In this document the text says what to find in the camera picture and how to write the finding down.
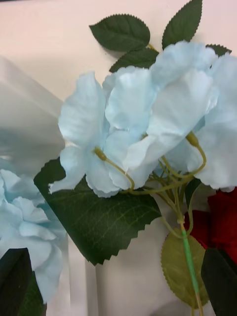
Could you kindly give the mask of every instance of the red fabric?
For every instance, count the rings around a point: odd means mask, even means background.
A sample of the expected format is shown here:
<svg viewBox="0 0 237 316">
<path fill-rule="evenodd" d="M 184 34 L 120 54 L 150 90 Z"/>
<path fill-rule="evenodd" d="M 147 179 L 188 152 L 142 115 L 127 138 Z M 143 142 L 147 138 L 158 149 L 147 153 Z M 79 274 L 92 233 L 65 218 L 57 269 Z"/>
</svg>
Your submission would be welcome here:
<svg viewBox="0 0 237 316">
<path fill-rule="evenodd" d="M 230 193 L 218 191 L 208 198 L 210 213 L 193 211 L 194 229 L 191 235 L 205 248 L 225 250 L 237 264 L 237 188 Z M 185 228 L 189 216 L 185 214 Z"/>
</svg>

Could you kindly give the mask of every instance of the flower stem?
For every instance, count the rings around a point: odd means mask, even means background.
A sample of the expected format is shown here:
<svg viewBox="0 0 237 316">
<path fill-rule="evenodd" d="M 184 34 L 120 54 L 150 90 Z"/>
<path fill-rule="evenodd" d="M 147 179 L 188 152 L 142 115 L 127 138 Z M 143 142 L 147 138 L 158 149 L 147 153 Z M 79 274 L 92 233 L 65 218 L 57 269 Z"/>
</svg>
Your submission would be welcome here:
<svg viewBox="0 0 237 316">
<path fill-rule="evenodd" d="M 195 273 L 194 262 L 193 262 L 193 258 L 192 258 L 191 249 L 189 246 L 189 241 L 187 239 L 187 234 L 186 234 L 186 230 L 184 228 L 184 224 L 180 223 L 180 226 L 181 226 L 182 236 L 184 237 L 184 239 L 183 239 L 184 252 L 185 252 L 185 256 L 186 256 L 186 260 L 187 260 L 187 264 L 188 264 L 189 273 L 190 273 L 190 277 L 192 280 L 194 292 L 195 292 L 196 299 L 197 299 L 199 313 L 200 313 L 200 316 L 203 316 L 203 308 L 202 308 L 201 299 L 200 299 L 200 295 L 199 295 L 198 281 L 197 281 L 197 277 L 196 277 L 196 273 Z"/>
</svg>

